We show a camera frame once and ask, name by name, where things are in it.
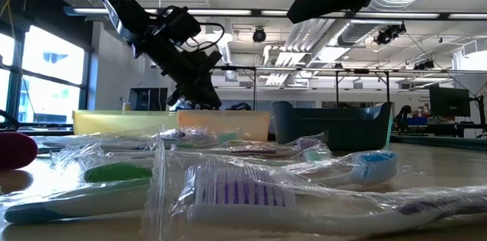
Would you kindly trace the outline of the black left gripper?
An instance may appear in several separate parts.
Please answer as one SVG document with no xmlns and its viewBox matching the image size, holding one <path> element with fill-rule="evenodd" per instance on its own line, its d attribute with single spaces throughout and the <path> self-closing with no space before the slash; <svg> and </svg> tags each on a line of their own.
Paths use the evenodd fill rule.
<svg viewBox="0 0 487 241">
<path fill-rule="evenodd" d="M 178 30 L 140 30 L 132 34 L 132 51 L 134 57 L 146 55 L 174 81 L 195 81 L 207 75 L 222 55 L 219 51 L 207 54 L 205 51 L 180 51 L 177 47 L 188 40 L 191 32 Z M 221 100 L 212 85 L 185 85 L 183 92 L 174 90 L 167 98 L 167 105 L 174 106 L 180 101 L 188 100 L 200 109 L 219 109 Z"/>
</svg>

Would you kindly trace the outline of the green toothbrush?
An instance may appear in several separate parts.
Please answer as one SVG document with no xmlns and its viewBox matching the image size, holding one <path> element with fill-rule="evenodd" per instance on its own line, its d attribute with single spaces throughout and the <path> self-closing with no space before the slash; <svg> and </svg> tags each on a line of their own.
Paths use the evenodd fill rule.
<svg viewBox="0 0 487 241">
<path fill-rule="evenodd" d="M 178 142 L 178 147 L 184 148 L 211 148 L 219 147 L 229 141 L 239 141 L 240 132 L 233 130 L 229 132 L 203 132 L 194 131 L 186 133 Z"/>
<path fill-rule="evenodd" d="M 219 147 L 202 148 L 172 144 L 168 152 L 221 154 L 249 157 L 256 160 L 325 160 L 332 152 L 323 143 L 305 149 L 296 144 L 279 145 L 257 141 L 229 141 Z M 86 182 L 113 182 L 152 177 L 154 151 L 104 151 L 92 158 L 92 164 L 84 171 Z"/>
</svg>

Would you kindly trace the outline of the purple toothbrush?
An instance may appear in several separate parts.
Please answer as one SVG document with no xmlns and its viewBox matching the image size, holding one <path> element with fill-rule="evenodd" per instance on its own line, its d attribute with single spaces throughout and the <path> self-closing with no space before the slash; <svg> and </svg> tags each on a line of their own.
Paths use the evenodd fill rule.
<svg viewBox="0 0 487 241">
<path fill-rule="evenodd" d="M 324 149 L 325 152 L 329 153 L 324 141 L 325 138 L 325 133 L 319 133 L 318 135 L 300 137 L 285 144 L 278 144 L 275 141 L 232 140 L 225 142 L 222 146 L 228 148 L 232 154 L 237 155 L 292 157 L 311 148 Z"/>
<path fill-rule="evenodd" d="M 161 132 L 160 136 L 163 139 L 181 139 L 186 136 L 186 133 L 180 129 L 170 129 Z"/>
<path fill-rule="evenodd" d="M 278 167 L 200 163 L 180 200 L 193 224 L 337 236 L 391 233 L 460 214 L 487 213 L 487 187 L 355 192 Z"/>
</svg>

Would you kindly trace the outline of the black equipment box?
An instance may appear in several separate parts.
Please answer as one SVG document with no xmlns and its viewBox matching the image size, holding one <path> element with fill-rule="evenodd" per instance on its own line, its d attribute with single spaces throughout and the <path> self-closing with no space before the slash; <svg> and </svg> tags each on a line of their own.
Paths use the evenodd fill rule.
<svg viewBox="0 0 487 241">
<path fill-rule="evenodd" d="M 167 104 L 167 88 L 131 88 L 129 102 L 135 111 L 165 111 Z"/>
</svg>

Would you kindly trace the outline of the orange plastic bin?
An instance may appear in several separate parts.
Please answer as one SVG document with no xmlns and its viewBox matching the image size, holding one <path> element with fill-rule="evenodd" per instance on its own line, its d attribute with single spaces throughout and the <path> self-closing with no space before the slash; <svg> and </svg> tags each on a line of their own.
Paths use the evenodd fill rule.
<svg viewBox="0 0 487 241">
<path fill-rule="evenodd" d="M 239 131 L 247 141 L 267 141 L 270 112 L 247 110 L 179 110 L 180 128 L 201 127 L 211 133 Z"/>
</svg>

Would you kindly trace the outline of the yellow plastic bin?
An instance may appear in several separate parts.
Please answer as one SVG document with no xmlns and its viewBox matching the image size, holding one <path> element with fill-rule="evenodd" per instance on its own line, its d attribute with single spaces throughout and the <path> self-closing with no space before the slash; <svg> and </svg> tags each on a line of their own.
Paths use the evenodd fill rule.
<svg viewBox="0 0 487 241">
<path fill-rule="evenodd" d="M 177 114 L 165 111 L 77 110 L 72 120 L 75 135 L 178 127 Z"/>
</svg>

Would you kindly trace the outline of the small dark teal bin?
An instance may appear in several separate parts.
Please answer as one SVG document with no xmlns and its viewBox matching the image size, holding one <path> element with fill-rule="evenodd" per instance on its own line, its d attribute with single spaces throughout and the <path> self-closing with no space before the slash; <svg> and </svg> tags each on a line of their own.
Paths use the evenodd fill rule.
<svg viewBox="0 0 487 241">
<path fill-rule="evenodd" d="M 391 102 L 353 109 L 294 108 L 289 102 L 275 102 L 275 139 L 287 144 L 326 132 L 331 151 L 381 150 L 389 143 L 391 108 Z"/>
</svg>

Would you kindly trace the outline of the large window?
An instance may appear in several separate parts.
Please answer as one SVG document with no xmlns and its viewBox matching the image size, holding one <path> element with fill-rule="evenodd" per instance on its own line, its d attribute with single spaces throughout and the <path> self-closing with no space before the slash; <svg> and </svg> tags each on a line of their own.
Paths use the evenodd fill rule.
<svg viewBox="0 0 487 241">
<path fill-rule="evenodd" d="M 85 51 L 34 25 L 24 34 L 17 120 L 71 124 L 80 104 Z"/>
</svg>

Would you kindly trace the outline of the light turquoise plastic bin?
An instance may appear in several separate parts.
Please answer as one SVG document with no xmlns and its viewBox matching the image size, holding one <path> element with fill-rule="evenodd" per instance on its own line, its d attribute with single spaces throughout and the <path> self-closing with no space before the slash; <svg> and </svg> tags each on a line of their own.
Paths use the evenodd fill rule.
<svg viewBox="0 0 487 241">
<path fill-rule="evenodd" d="M 393 114 L 390 114 L 389 123 L 388 123 L 388 130 L 387 130 L 387 141 L 386 141 L 386 144 L 384 146 L 385 150 L 390 149 L 390 136 L 391 136 L 391 133 L 393 130 L 393 118 L 394 118 Z"/>
</svg>

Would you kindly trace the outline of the black desktop monitor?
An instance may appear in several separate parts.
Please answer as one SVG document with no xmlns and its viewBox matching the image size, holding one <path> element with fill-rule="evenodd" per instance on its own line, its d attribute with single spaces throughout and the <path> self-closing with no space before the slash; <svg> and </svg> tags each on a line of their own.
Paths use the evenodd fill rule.
<svg viewBox="0 0 487 241">
<path fill-rule="evenodd" d="M 470 116 L 470 97 L 466 89 L 429 87 L 433 116 Z"/>
</svg>

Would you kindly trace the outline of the magenta cloth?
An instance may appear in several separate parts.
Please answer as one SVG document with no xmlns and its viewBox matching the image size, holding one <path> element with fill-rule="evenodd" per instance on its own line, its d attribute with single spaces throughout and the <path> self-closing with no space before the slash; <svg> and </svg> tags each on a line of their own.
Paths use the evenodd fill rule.
<svg viewBox="0 0 487 241">
<path fill-rule="evenodd" d="M 0 132 L 0 172 L 20 169 L 38 154 L 36 142 L 18 132 Z"/>
</svg>

